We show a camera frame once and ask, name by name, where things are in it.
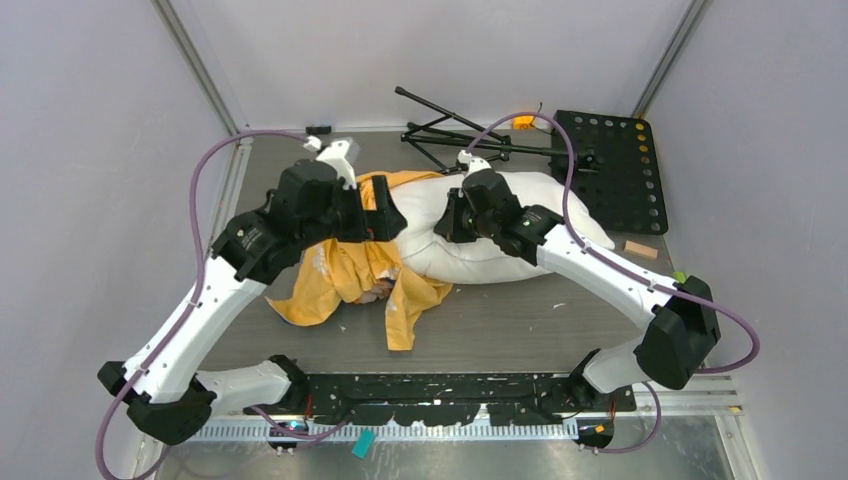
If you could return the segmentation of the white pillow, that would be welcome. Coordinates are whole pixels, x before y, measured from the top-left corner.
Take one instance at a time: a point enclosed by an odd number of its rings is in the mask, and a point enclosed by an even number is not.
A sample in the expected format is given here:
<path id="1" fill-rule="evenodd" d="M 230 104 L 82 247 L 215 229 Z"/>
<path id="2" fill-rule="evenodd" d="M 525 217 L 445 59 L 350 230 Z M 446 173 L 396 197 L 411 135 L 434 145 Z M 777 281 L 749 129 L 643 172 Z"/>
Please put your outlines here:
<path id="1" fill-rule="evenodd" d="M 562 214 L 564 188 L 541 172 L 503 172 L 512 192 L 524 206 L 541 205 Z M 520 258 L 505 255 L 491 240 L 454 244 L 434 232 L 451 188 L 458 188 L 462 175 L 416 180 L 393 188 L 391 196 L 408 226 L 395 239 L 404 266 L 436 281 L 455 284 L 496 284 L 531 279 L 550 272 Z M 573 227 L 592 242 L 609 250 L 614 241 L 589 214 L 572 192 L 568 216 Z"/>

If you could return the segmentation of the yellow printed pillowcase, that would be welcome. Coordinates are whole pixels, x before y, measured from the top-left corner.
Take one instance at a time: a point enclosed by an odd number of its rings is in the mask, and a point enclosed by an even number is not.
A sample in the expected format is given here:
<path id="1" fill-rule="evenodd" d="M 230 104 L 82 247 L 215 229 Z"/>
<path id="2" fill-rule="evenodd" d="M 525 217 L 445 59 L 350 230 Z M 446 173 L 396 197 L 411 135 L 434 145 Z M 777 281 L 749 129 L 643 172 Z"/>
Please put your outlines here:
<path id="1" fill-rule="evenodd" d="M 335 239 L 303 254 L 291 295 L 265 300 L 286 323 L 312 327 L 326 322 L 341 304 L 385 300 L 390 351 L 410 351 L 423 312 L 442 304 L 453 284 L 415 272 L 395 241 L 344 243 Z"/>

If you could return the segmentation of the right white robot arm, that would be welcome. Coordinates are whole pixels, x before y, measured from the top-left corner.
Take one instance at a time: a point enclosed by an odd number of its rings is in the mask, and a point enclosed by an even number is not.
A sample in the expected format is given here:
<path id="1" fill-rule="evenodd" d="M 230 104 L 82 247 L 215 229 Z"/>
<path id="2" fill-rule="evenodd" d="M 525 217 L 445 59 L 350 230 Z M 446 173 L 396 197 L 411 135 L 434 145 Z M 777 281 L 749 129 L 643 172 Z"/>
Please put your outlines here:
<path id="1" fill-rule="evenodd" d="M 449 189 L 435 231 L 452 243 L 488 239 L 508 256 L 576 282 L 640 329 L 631 341 L 590 351 L 569 374 L 567 399 L 584 410 L 598 409 L 612 392 L 634 383 L 683 389 L 721 338 L 704 281 L 680 283 L 640 270 L 578 233 L 562 215 L 522 204 L 491 169 Z"/>

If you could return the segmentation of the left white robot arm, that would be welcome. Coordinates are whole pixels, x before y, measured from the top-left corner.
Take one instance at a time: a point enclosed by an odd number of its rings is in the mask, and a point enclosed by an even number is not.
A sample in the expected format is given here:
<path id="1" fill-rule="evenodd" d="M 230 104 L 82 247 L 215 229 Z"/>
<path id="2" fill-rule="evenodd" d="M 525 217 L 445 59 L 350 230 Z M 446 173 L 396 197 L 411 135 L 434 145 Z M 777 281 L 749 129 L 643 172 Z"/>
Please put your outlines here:
<path id="1" fill-rule="evenodd" d="M 218 415 L 268 405 L 293 414 L 305 405 L 306 376 L 283 355 L 227 371 L 199 366 L 232 321 L 305 250 L 330 239 L 397 237 L 407 222 L 386 176 L 373 175 L 367 183 L 372 209 L 364 206 L 355 178 L 327 161 L 300 160 L 281 173 L 261 207 L 227 223 L 201 260 L 184 304 L 135 356 L 107 362 L 98 373 L 141 432 L 174 446 Z"/>

